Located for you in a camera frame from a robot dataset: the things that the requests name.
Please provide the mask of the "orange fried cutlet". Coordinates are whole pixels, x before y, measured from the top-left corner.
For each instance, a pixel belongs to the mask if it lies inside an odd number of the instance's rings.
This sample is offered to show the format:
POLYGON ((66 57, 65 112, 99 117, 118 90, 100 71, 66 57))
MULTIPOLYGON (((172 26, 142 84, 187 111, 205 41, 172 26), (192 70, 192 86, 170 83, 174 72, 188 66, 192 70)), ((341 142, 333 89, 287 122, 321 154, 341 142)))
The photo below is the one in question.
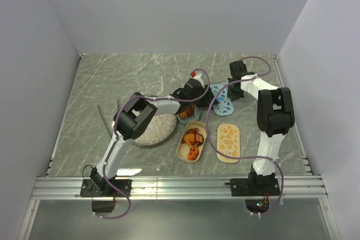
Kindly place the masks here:
POLYGON ((182 119, 182 120, 188 117, 186 111, 181 112, 178 116, 179 116, 179 118, 182 119))

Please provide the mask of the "red-brown meat slab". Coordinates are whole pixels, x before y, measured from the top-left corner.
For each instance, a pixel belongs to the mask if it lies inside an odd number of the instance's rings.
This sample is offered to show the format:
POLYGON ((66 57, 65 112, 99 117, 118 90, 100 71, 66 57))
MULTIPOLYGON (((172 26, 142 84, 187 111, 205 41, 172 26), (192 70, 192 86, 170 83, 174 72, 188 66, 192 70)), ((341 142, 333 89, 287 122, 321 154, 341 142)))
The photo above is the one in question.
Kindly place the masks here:
POLYGON ((192 117, 195 114, 195 105, 190 105, 186 110, 187 117, 192 117))

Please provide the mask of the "blue patterned lid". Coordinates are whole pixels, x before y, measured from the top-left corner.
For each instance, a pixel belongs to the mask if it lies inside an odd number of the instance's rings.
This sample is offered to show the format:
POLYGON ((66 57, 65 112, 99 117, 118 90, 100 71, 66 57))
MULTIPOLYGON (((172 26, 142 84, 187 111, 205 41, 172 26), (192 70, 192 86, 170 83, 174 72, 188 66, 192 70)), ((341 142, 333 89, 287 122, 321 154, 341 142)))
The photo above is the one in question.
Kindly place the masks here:
POLYGON ((213 96, 218 94, 216 102, 213 104, 213 110, 219 116, 228 116, 233 114, 234 106, 232 101, 227 97, 227 88, 222 88, 222 84, 213 84, 210 86, 213 96))

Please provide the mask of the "speckled round plate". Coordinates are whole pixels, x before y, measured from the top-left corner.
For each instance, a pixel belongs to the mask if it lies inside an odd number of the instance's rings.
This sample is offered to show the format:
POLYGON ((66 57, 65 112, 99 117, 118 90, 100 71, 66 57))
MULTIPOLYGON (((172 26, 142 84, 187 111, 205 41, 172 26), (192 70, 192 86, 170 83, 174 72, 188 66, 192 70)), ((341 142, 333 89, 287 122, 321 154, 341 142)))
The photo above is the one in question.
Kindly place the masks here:
POLYGON ((177 117, 172 114, 155 115, 144 133, 134 140, 134 144, 150 147, 165 141, 175 130, 177 117))

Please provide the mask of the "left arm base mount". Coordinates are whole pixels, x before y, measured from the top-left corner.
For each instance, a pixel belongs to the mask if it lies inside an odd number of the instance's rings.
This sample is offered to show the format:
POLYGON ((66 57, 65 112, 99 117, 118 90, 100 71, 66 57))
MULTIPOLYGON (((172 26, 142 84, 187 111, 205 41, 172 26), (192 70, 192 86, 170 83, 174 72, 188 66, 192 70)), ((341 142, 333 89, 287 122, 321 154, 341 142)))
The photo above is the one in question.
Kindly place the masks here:
POLYGON ((110 178, 107 182, 91 165, 86 165, 82 171, 82 185, 80 189, 81 198, 91 198, 92 211, 99 218, 104 218, 105 214, 110 214, 115 210, 116 201, 118 198, 125 198, 129 205, 125 211, 124 216, 128 213, 131 202, 130 195, 132 189, 131 179, 117 179, 110 178))

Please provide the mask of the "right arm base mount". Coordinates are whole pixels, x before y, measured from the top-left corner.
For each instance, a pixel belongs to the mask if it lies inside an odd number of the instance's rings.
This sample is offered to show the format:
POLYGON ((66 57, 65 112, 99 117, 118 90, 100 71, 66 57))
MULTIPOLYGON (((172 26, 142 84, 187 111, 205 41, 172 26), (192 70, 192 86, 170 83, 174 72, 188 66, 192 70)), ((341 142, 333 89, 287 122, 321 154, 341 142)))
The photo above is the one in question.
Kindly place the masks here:
POLYGON ((282 194, 275 174, 257 175, 249 173, 247 178, 231 178, 232 197, 245 197, 245 206, 251 214, 263 215, 271 209, 270 197, 277 196, 276 205, 282 202, 282 194))

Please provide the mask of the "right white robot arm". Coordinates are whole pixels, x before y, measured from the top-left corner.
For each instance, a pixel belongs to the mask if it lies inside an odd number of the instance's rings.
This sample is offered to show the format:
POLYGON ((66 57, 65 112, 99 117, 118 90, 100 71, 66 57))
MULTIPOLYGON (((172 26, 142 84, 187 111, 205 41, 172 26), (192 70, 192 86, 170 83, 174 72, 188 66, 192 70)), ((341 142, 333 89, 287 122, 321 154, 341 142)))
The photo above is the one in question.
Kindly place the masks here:
POLYGON ((291 91, 269 84, 254 72, 247 71, 242 60, 230 63, 229 69, 227 97, 235 101, 247 93, 257 100, 256 121, 261 134, 258 158, 251 168, 257 175, 248 180, 247 186, 251 193, 259 195, 267 189, 264 176, 275 173, 273 162, 286 134, 295 124, 291 91))

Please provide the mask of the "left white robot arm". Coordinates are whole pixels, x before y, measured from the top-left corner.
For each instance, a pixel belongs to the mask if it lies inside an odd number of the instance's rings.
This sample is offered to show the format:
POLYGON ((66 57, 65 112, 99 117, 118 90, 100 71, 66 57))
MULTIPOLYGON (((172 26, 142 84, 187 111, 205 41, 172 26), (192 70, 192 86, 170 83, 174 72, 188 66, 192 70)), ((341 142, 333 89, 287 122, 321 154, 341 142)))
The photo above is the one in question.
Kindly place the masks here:
POLYGON ((204 83, 200 74, 166 97, 134 93, 115 115, 109 146, 100 163, 91 171, 93 189, 100 196, 108 196, 116 190, 116 173, 127 148, 145 132, 154 116, 177 115, 191 105, 206 107, 209 97, 210 85, 204 83))

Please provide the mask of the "beige lunch box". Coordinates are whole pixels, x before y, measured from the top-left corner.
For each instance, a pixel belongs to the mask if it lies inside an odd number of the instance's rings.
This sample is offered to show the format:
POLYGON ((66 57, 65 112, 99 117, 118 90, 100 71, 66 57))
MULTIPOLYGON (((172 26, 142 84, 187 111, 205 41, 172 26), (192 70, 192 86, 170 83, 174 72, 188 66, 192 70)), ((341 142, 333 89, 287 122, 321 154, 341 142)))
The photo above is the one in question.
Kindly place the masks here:
POLYGON ((184 161, 184 162, 188 162, 188 163, 192 163, 192 164, 198 162, 200 157, 201 157, 201 154, 202 154, 206 139, 207 139, 206 125, 204 123, 202 123, 202 122, 199 122, 199 121, 190 121, 185 126, 185 129, 184 129, 184 131, 182 133, 182 136, 181 136, 181 140, 178 143, 177 155, 178 155, 179 159, 184 161), (194 129, 194 128, 196 128, 197 132, 202 135, 204 141, 203 141, 203 143, 201 145, 198 146, 199 153, 196 156, 196 158, 192 159, 192 160, 189 160, 188 159, 188 154, 190 153, 191 147, 187 143, 182 143, 182 140, 183 140, 183 137, 187 134, 187 132, 190 129, 194 129))

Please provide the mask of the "blue lunch box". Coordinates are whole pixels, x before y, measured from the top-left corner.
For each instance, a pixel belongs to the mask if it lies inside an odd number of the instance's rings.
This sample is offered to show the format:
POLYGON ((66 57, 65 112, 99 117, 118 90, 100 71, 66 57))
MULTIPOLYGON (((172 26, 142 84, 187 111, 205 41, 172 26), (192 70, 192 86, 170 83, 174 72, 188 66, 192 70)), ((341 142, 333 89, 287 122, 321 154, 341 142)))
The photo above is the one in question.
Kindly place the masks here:
POLYGON ((187 125, 187 123, 191 122, 191 121, 197 121, 200 117, 200 112, 199 109, 197 108, 197 106, 195 106, 195 114, 192 117, 187 117, 185 119, 180 119, 179 116, 177 115, 178 121, 180 124, 182 125, 187 125))

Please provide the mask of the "aluminium frame rail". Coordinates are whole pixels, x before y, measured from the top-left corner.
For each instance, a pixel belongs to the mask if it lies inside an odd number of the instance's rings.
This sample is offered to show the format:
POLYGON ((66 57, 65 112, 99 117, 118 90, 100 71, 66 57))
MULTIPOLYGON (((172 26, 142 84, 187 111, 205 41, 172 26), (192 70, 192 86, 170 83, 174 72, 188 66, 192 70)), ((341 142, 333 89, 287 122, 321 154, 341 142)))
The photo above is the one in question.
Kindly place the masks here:
MULTIPOLYGON (((227 200, 232 196, 231 176, 132 177, 130 199, 134 200, 227 200)), ((32 200, 111 200, 113 197, 84 197, 81 177, 37 178, 32 200)), ((320 176, 285 176, 282 198, 327 198, 320 176)))

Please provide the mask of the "spotted orange food piece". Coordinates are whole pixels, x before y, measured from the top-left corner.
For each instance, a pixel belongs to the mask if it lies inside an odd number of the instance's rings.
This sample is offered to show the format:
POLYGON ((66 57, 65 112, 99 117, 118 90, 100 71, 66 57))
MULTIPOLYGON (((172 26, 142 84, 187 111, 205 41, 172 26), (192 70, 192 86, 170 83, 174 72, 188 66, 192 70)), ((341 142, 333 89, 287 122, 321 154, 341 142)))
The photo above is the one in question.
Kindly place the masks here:
POLYGON ((187 155, 187 159, 188 159, 188 161, 195 161, 197 159, 198 155, 199 155, 198 147, 190 148, 189 153, 187 155))

